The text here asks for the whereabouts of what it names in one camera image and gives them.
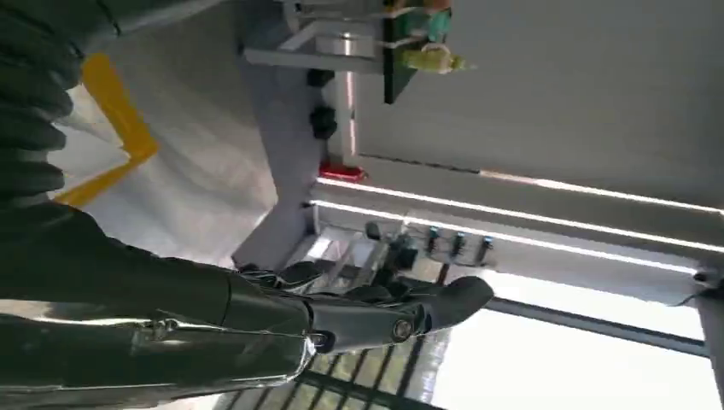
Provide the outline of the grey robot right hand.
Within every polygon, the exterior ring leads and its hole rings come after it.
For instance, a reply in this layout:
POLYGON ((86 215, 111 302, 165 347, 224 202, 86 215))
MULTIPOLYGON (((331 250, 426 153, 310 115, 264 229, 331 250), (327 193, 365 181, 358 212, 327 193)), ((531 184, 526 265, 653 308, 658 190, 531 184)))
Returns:
POLYGON ((493 298, 481 278, 401 295, 296 295, 162 258, 53 202, 1 210, 1 406, 152 407, 272 387, 316 354, 402 343, 493 298))

